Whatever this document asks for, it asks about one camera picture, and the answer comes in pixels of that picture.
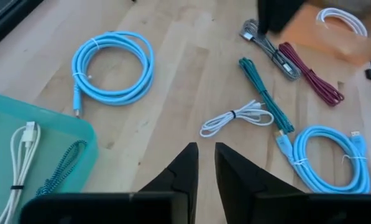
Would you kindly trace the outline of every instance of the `teal plastic tray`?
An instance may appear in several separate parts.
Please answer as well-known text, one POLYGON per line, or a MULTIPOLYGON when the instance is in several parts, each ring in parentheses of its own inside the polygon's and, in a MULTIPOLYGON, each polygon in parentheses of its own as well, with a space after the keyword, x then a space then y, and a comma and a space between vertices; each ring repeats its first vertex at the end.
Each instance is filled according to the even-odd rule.
POLYGON ((81 151, 75 169, 56 192, 80 192, 98 157, 96 135, 86 121, 0 95, 0 214, 7 204, 12 185, 10 138, 27 121, 38 123, 42 132, 14 223, 17 223, 21 208, 35 197, 45 179, 51 177, 63 153, 72 143, 82 139, 88 146, 81 151))

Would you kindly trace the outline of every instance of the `wooden surface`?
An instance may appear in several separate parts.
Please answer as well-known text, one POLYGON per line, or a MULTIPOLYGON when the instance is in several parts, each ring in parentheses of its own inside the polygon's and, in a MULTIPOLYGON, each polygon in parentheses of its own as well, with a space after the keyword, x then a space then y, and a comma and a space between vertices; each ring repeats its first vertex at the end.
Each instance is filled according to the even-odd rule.
MULTIPOLYGON (((301 79, 287 81, 253 43, 238 36, 256 17, 251 0, 53 0, 44 1, 0 43, 0 94, 71 114, 71 58, 86 40, 107 30, 130 30, 149 39, 156 55, 149 94, 130 106, 84 100, 83 118, 99 137, 101 156, 87 192, 139 190, 191 141, 199 146, 197 223, 225 223, 214 171, 214 143, 224 142, 282 180, 308 191, 276 147, 275 126, 235 120, 211 139, 198 135, 208 119, 261 100, 237 61, 251 58, 296 132, 312 124, 367 138, 371 173, 371 81, 364 68, 295 46, 302 59, 346 100, 329 108, 301 79)), ((92 61, 92 83, 106 89, 133 84, 141 67, 129 52, 104 49, 92 61)), ((308 144, 313 167, 328 182, 352 175, 342 151, 328 139, 308 144)))

